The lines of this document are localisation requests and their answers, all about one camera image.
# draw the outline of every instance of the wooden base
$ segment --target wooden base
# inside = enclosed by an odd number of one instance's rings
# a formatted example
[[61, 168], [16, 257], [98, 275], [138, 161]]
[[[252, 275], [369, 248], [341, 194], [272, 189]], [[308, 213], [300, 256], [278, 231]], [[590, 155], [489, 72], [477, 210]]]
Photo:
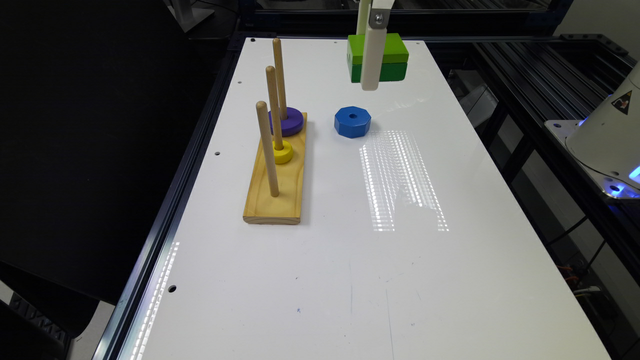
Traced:
[[253, 166], [253, 175], [242, 218], [249, 224], [296, 225], [300, 223], [302, 181], [304, 175], [305, 142], [307, 140], [307, 113], [304, 127], [296, 135], [287, 137], [293, 147], [293, 158], [286, 164], [276, 165], [280, 195], [272, 197], [262, 151], [262, 140]]

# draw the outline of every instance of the green rectangular block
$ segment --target green rectangular block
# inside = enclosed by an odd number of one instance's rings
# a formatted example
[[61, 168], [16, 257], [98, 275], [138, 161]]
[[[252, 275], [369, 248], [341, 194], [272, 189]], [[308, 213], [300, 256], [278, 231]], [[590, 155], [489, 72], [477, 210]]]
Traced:
[[[349, 67], [349, 75], [352, 83], [360, 82], [362, 65], [352, 65]], [[380, 81], [401, 81], [407, 74], [407, 63], [382, 64], [380, 70]]]
[[[349, 49], [347, 50], [347, 61], [349, 65], [361, 65], [362, 54], [364, 53], [364, 35], [349, 35]], [[409, 51], [404, 46], [400, 34], [387, 34], [384, 43], [383, 64], [406, 63], [409, 61]]]

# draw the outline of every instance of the wooden peg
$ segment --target wooden peg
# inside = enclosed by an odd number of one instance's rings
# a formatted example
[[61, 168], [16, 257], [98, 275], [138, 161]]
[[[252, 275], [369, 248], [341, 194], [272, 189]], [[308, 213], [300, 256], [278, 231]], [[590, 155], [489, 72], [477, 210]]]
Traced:
[[273, 141], [275, 149], [282, 150], [282, 126], [278, 109], [278, 91], [276, 90], [276, 71], [273, 66], [267, 66], [267, 87], [269, 89], [269, 106], [271, 106], [271, 124], [273, 125]]
[[282, 44], [280, 39], [273, 39], [273, 57], [276, 63], [276, 77], [278, 80], [278, 99], [280, 104], [280, 119], [287, 120], [287, 94], [284, 91], [284, 65], [282, 64]]
[[267, 167], [267, 177], [269, 178], [269, 189], [271, 190], [271, 196], [277, 197], [280, 195], [280, 191], [278, 190], [278, 175], [276, 174], [276, 161], [273, 156], [267, 104], [264, 101], [258, 101], [256, 112], [258, 113], [258, 123], [260, 124], [260, 137], [262, 138], [262, 151], [264, 152], [264, 162]]

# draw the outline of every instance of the white tabletop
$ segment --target white tabletop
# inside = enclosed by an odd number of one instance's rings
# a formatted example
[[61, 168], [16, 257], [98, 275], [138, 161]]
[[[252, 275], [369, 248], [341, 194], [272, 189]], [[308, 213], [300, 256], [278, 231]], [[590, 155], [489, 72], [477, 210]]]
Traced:
[[[123, 358], [609, 359], [425, 44], [406, 45], [407, 78], [364, 92], [346, 41], [282, 41], [308, 135], [302, 221], [272, 226], [242, 220], [273, 64], [270, 40], [245, 43]], [[373, 117], [363, 138], [334, 130], [351, 105]]]

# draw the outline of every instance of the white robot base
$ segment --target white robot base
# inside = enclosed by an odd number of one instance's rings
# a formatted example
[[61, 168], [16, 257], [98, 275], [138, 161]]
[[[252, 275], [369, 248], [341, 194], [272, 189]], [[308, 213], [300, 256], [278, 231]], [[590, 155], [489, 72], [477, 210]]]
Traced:
[[[580, 120], [548, 120], [544, 123], [545, 127], [554, 135], [565, 150], [567, 149], [566, 139], [578, 129], [579, 124]], [[640, 200], [639, 189], [616, 179], [614, 176], [608, 176], [594, 171], [577, 159], [576, 162], [589, 174], [593, 182], [595, 182], [607, 196], [614, 199]]]

